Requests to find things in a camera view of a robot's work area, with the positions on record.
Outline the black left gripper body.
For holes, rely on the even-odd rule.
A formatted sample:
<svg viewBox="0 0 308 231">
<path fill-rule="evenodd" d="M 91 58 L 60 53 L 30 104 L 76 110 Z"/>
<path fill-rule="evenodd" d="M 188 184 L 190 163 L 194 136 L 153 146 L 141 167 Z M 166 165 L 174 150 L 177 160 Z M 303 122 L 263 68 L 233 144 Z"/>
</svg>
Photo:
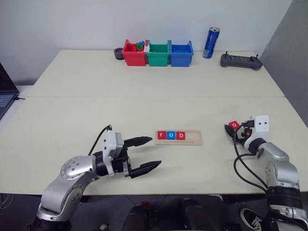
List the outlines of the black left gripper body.
<svg viewBox="0 0 308 231">
<path fill-rule="evenodd" d="M 125 177 L 131 177 L 132 169 L 128 156 L 128 147 L 126 145 L 123 145 L 119 156 L 113 159 L 112 167 L 115 173 L 123 172 Z"/>
</svg>

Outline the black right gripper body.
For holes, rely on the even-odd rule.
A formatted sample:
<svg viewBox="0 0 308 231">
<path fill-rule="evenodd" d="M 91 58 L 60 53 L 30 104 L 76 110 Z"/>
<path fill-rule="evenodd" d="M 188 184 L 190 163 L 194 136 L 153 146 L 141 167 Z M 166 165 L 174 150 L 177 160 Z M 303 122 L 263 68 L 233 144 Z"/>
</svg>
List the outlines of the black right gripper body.
<svg viewBox="0 0 308 231">
<path fill-rule="evenodd" d="M 238 125 L 234 127 L 234 141 L 236 144 L 244 144 L 245 141 L 251 136 L 252 129 Z"/>
</svg>

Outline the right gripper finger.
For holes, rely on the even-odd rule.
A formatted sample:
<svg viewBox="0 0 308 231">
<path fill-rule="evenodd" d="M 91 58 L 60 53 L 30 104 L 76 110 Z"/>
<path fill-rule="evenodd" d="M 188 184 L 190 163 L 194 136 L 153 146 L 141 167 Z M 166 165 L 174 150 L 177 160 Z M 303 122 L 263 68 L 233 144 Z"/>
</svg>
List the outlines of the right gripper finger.
<svg viewBox="0 0 308 231">
<path fill-rule="evenodd" d="M 232 126 L 225 124 L 224 125 L 225 131 L 227 132 L 227 134 L 234 139 L 234 137 L 236 136 L 236 129 L 234 129 Z"/>
</svg>

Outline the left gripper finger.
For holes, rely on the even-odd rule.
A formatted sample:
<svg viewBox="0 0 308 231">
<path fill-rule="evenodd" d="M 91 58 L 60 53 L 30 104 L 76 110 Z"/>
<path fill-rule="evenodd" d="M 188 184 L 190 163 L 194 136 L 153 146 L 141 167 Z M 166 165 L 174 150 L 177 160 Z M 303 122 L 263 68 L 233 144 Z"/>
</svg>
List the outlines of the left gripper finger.
<svg viewBox="0 0 308 231">
<path fill-rule="evenodd" d="M 133 178 L 145 175 L 149 173 L 150 171 L 154 170 L 160 164 L 161 164 L 161 161 L 152 161 L 152 162 L 142 164 L 138 168 L 132 169 L 129 176 L 133 179 Z"/>
<path fill-rule="evenodd" d="M 146 136 L 141 136 L 141 137 L 135 137 L 131 139 L 124 140 L 124 145 L 129 148 L 129 147 L 137 147 L 144 145 L 152 140 L 151 137 L 146 137 Z"/>
</svg>

